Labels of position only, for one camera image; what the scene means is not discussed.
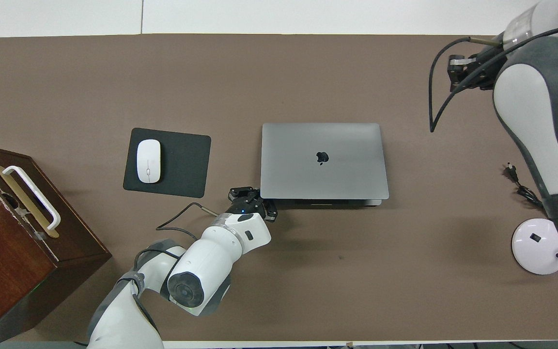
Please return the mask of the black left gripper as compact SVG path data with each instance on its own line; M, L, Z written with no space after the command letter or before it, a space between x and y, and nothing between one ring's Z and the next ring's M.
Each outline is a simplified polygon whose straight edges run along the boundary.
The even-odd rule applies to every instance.
M260 189L247 186L230 188L228 199L231 202L226 213L230 214L260 214L264 221L274 223L278 210L274 199L259 197Z

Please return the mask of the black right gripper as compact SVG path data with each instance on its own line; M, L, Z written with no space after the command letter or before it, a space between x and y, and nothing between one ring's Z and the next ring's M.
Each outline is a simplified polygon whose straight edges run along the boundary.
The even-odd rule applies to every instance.
M492 90L499 71L502 68L502 58L494 60L494 57L502 52L502 46L487 47L474 57L465 57L464 55L450 55L448 57L448 72L450 87L449 92L461 87L460 91L465 89L479 88L483 91ZM469 74L459 74L465 71L470 64L478 71L478 75L473 81L464 82Z

